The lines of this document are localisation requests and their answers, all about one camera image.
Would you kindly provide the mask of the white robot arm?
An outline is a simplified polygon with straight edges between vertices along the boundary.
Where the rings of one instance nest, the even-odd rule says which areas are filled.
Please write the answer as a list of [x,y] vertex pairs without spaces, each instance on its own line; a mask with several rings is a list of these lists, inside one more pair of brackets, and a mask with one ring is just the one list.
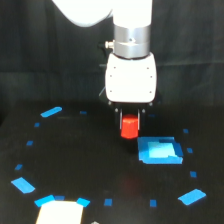
[[156,95],[157,70],[150,51],[153,0],[52,0],[72,24],[93,27],[111,21],[113,39],[105,70],[104,92],[114,105],[120,128],[133,110],[141,126],[146,106]]

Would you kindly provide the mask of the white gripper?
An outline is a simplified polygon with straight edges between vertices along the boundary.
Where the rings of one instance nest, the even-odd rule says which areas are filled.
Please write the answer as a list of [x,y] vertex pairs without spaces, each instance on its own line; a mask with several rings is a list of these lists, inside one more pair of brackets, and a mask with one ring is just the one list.
[[[155,98],[157,71],[155,58],[150,54],[138,60],[126,60],[109,55],[105,90],[109,101],[115,103],[150,103]],[[115,107],[115,124],[121,128],[121,107]],[[146,109],[138,108],[138,130],[145,124]]]

